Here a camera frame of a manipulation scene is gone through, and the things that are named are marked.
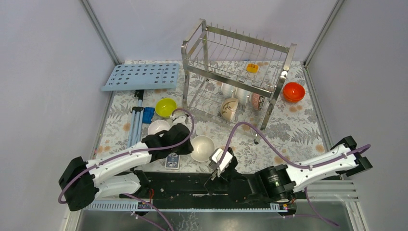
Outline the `white plastic bowl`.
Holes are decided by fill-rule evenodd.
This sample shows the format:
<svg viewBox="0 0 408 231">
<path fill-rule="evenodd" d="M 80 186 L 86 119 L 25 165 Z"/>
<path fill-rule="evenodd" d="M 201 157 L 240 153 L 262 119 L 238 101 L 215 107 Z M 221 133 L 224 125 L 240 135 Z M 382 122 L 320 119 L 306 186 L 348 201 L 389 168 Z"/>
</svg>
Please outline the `white plastic bowl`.
<svg viewBox="0 0 408 231">
<path fill-rule="evenodd" d="M 171 125 L 165 120 L 156 120 L 148 126 L 148 135 L 170 130 Z"/>
</svg>

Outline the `yellow-green plastic bowl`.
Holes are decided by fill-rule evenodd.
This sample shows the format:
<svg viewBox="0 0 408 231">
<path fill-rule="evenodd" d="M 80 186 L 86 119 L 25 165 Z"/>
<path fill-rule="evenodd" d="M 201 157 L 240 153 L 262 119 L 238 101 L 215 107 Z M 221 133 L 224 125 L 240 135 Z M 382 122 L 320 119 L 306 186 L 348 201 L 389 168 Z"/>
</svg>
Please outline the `yellow-green plastic bowl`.
<svg viewBox="0 0 408 231">
<path fill-rule="evenodd" d="M 155 105 L 156 114 L 163 118 L 170 117 L 175 109 L 177 109 L 177 103 L 171 98 L 163 98 Z"/>
</svg>

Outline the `patterned beige ceramic bowl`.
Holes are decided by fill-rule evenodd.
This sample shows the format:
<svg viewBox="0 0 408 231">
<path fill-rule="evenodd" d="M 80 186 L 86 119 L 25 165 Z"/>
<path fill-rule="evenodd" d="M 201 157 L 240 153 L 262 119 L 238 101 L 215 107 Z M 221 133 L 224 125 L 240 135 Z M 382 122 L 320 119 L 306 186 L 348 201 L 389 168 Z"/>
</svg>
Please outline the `patterned beige ceramic bowl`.
<svg viewBox="0 0 408 231">
<path fill-rule="evenodd" d="M 232 122 L 239 105 L 239 100 L 236 98 L 227 98 L 221 105 L 221 116 Z"/>
</svg>

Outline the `white ribbed bowl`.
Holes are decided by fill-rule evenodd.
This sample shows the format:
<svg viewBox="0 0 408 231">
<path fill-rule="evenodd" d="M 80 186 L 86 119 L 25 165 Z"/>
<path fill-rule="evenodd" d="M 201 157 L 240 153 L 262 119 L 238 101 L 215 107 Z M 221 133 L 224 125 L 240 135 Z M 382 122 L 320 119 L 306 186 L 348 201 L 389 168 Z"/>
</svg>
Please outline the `white ribbed bowl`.
<svg viewBox="0 0 408 231">
<path fill-rule="evenodd" d="M 222 83 L 221 85 L 221 92 L 226 98 L 236 98 L 235 97 L 236 90 L 237 88 L 233 85 L 229 85 L 226 83 Z"/>
<path fill-rule="evenodd" d="M 239 103 L 246 106 L 249 102 L 251 92 L 248 90 L 237 88 L 235 91 L 235 97 L 239 100 Z"/>
</svg>

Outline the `stainless steel dish rack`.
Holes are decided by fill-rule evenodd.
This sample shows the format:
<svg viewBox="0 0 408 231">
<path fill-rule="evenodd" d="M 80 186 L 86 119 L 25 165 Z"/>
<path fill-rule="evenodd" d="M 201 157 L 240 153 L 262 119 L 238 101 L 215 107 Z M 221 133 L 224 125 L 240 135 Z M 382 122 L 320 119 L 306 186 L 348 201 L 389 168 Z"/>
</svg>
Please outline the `stainless steel dish rack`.
<svg viewBox="0 0 408 231">
<path fill-rule="evenodd" d="M 297 45 L 281 45 L 199 19 L 181 45 L 184 70 L 182 106 L 208 117 L 222 126 L 248 122 L 265 131 L 273 109 L 289 75 Z M 248 64 L 258 65 L 257 73 L 246 71 Z M 265 97 L 258 111 L 239 103 L 232 122 L 221 116 L 227 99 L 222 83 Z"/>
</svg>

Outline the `orange bowl front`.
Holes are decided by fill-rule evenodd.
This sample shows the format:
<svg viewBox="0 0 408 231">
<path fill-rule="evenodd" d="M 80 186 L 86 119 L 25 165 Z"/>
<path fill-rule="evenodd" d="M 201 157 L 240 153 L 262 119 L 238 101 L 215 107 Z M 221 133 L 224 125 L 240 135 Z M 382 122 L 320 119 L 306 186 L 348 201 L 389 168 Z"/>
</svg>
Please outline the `orange bowl front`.
<svg viewBox="0 0 408 231">
<path fill-rule="evenodd" d="M 283 87 L 282 93 L 286 101 L 296 103 L 304 98 L 306 90 L 297 82 L 289 82 Z"/>
</svg>

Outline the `red floral patterned cup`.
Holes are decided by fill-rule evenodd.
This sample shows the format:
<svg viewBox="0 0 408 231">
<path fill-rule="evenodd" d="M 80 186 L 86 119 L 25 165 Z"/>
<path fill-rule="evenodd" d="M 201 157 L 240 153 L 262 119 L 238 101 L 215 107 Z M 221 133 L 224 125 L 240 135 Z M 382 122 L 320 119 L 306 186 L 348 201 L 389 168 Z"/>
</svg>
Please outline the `red floral patterned cup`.
<svg viewBox="0 0 408 231">
<path fill-rule="evenodd" d="M 260 111 L 263 108 L 264 100 L 265 100 L 264 96 L 257 93 L 252 93 L 251 105 L 255 110 Z"/>
</svg>

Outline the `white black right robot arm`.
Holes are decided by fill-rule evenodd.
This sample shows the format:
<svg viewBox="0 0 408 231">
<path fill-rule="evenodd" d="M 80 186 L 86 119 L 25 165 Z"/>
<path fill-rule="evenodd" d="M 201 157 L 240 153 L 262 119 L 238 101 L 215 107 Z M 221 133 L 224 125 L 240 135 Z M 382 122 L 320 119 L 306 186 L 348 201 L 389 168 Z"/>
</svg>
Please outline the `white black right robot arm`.
<svg viewBox="0 0 408 231">
<path fill-rule="evenodd" d="M 327 177 L 345 174 L 352 176 L 372 168 L 362 156 L 371 145 L 360 148 L 352 136 L 340 140 L 327 153 L 292 164 L 280 164 L 245 175 L 235 168 L 238 164 L 232 149 L 217 149 L 210 156 L 213 173 L 205 182 L 209 195 L 225 193 L 238 204 L 273 203 L 292 200 L 295 193 Z"/>
</svg>

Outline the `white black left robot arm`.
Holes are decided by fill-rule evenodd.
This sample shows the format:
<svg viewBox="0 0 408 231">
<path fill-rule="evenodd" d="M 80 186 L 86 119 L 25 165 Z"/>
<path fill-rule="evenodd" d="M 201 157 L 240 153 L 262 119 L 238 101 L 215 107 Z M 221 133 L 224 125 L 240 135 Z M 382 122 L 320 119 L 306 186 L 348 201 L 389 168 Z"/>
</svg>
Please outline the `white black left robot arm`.
<svg viewBox="0 0 408 231">
<path fill-rule="evenodd" d="M 133 167 L 165 159 L 170 154 L 190 154 L 192 130 L 182 123 L 173 125 L 116 154 L 85 161 L 81 156 L 73 158 L 58 184 L 61 192 L 58 203 L 67 204 L 70 211 L 78 211 L 96 198 L 115 194 L 134 194 L 143 198 L 149 193 L 149 185 L 138 180 L 137 175 L 122 172 Z"/>
</svg>

